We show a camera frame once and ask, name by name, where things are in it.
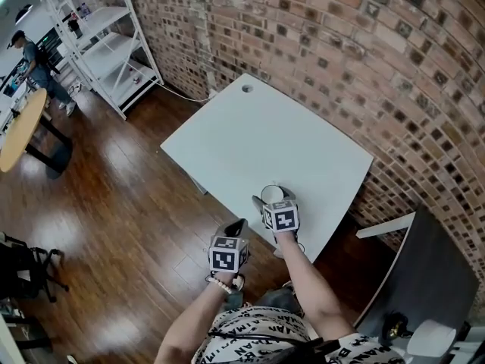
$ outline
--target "bracelet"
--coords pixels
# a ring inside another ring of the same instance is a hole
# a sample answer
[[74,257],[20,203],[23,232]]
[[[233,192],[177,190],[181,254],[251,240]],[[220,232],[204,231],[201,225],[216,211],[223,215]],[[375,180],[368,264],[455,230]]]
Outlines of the bracelet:
[[211,277],[207,278],[207,282],[209,282],[209,283],[216,283],[221,289],[227,291],[229,294],[232,294],[233,293],[233,291],[226,284],[222,283],[217,278],[213,278],[211,276]]

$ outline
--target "office chair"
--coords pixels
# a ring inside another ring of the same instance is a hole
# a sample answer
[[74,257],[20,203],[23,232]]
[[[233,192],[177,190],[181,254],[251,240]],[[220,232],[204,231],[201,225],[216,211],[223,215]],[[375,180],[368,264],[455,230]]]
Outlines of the office chair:
[[[69,287],[56,281],[47,268],[53,255],[61,255],[59,249],[51,249],[47,252],[43,248],[29,248],[27,243],[7,236],[0,232],[0,272],[2,273],[2,285],[0,285],[0,299],[5,297],[36,298],[40,290],[44,290],[51,303],[56,302],[56,297],[49,291],[48,282],[52,282],[69,291]],[[18,271],[30,273],[30,279],[18,276]]]

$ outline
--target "hardwood floor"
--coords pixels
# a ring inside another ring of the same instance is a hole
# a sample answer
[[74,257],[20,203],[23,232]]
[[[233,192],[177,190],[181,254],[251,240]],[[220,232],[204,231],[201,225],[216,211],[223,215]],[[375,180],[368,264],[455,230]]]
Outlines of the hardwood floor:
[[[45,166],[28,155],[0,175],[1,230],[65,253],[57,272],[70,292],[56,290],[55,304],[41,293],[20,305],[44,325],[58,357],[151,363],[171,322],[205,286],[210,236],[233,216],[201,195],[159,149],[197,110],[193,104],[157,89],[126,122],[93,93],[81,92],[77,101],[80,109],[71,118],[50,111],[54,125],[74,141],[60,178],[49,180]],[[45,135],[42,150],[53,143]],[[337,232],[317,266],[338,286],[354,319],[393,253],[376,240],[356,243],[347,222]],[[288,273],[259,237],[253,236],[250,250],[245,294],[254,301],[287,281]],[[355,271],[362,263],[365,274]],[[359,274],[366,278],[358,281]]]

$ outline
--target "man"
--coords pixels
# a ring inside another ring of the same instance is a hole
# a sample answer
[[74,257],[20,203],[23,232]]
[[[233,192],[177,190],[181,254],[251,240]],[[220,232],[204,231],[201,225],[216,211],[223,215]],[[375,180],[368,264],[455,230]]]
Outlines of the man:
[[67,109],[67,116],[71,116],[77,104],[69,96],[67,90],[52,78],[51,69],[47,65],[47,61],[43,60],[42,53],[36,44],[27,39],[23,31],[17,31],[12,36],[11,45],[16,49],[23,49],[23,57],[30,64],[22,79],[32,78],[37,85],[47,90],[49,96],[55,97],[60,102],[60,109]]
[[[275,237],[299,305],[295,300],[292,303],[293,293],[284,287],[266,293],[255,306],[218,315],[228,286],[235,278],[235,274],[218,272],[169,328],[155,364],[191,361],[405,364],[395,351],[356,333],[345,320],[339,300],[301,251],[294,232],[276,233]],[[300,306],[317,335],[323,338],[320,342],[310,342],[299,316]]]

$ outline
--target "brick wall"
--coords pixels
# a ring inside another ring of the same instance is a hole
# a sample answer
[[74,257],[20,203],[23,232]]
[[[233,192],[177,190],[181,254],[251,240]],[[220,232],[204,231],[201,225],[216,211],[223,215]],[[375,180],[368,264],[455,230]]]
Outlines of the brick wall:
[[133,3],[168,82],[203,99],[247,72],[294,98],[374,155],[359,223],[423,203],[483,282],[485,0]]

